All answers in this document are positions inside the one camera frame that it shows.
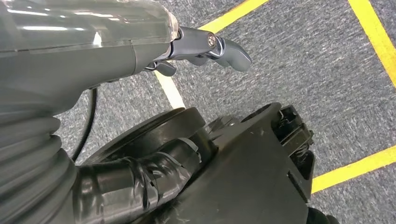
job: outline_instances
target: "yellow line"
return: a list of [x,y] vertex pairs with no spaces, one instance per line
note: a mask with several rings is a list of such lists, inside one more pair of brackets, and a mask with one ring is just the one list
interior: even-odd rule
[[349,0],[356,17],[396,87],[396,49],[369,0]]
[[199,29],[217,33],[239,18],[255,10],[269,0],[246,0],[223,16],[201,26]]
[[179,91],[175,83],[173,82],[171,77],[164,76],[158,71],[154,71],[155,75],[157,76],[158,81],[160,82],[163,91],[165,92],[166,97],[169,100],[170,105],[173,109],[184,107],[184,102],[182,96],[180,95]]
[[312,193],[324,190],[378,168],[385,167],[394,162],[396,162],[396,146],[314,178]]

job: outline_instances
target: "gray carpet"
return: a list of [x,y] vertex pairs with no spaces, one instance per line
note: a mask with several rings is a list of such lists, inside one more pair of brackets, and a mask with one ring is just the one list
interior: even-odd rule
[[[238,1],[162,0],[182,25],[199,27]],[[372,4],[389,36],[396,40],[396,7]],[[396,144],[395,88],[347,0],[270,0],[219,33],[242,44],[254,60],[238,73],[208,63],[178,62],[175,83],[186,106],[210,121],[240,118],[273,101],[293,104],[315,132],[315,175],[320,175]],[[111,138],[170,105],[150,73],[105,84],[82,161]],[[58,132],[68,153],[76,146],[86,116],[87,95],[60,116]],[[396,165],[318,192],[312,205],[343,224],[394,224]]]

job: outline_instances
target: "black wheel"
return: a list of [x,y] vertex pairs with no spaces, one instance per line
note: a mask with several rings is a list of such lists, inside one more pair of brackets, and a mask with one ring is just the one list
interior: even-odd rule
[[327,216],[330,224],[339,224],[339,221],[334,216]]
[[307,224],[339,224],[333,216],[326,216],[318,209],[309,208]]
[[114,161],[123,157],[141,158],[156,152],[166,142],[188,138],[199,148],[201,160],[212,157],[215,147],[204,130],[205,121],[198,110],[178,108],[161,113],[129,129],[107,143],[84,164]]

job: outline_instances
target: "metal pin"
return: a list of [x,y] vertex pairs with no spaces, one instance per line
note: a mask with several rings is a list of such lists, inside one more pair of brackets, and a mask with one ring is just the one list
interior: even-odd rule
[[216,46],[216,37],[212,33],[210,33],[208,35],[208,44],[209,44],[209,47],[211,47],[211,48],[214,48]]

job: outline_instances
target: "white line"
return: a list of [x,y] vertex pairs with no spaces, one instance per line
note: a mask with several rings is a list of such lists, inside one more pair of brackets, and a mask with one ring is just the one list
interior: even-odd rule
[[154,71],[157,76],[158,81],[160,82],[163,91],[165,92],[166,97],[168,98],[170,105],[173,109],[184,107],[182,96],[176,88],[175,83],[172,80],[172,77],[167,77],[161,74],[158,71]]

